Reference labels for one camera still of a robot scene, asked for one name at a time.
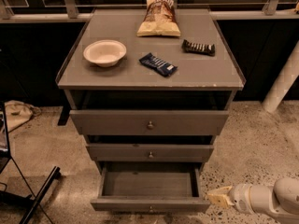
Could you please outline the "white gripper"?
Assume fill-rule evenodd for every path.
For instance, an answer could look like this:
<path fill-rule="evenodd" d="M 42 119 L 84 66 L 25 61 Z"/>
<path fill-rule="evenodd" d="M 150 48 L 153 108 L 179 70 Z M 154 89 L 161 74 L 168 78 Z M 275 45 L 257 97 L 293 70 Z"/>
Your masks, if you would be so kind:
<path fill-rule="evenodd" d="M 206 195 L 212 204 L 222 208 L 233 206 L 236 211 L 242 214 L 252 214 L 249 200 L 251 184 L 238 184 L 218 189 L 209 190 Z"/>

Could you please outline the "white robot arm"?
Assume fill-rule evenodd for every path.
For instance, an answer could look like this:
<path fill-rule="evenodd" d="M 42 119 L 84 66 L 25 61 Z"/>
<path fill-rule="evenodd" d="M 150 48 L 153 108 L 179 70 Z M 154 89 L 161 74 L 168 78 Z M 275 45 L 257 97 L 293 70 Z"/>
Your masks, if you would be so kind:
<path fill-rule="evenodd" d="M 299 42 L 267 93 L 263 108 L 273 112 L 299 76 Z M 280 178 L 273 186 L 237 184 L 210 190 L 214 205 L 233 207 L 243 214 L 265 214 L 280 224 L 299 224 L 299 180 Z"/>

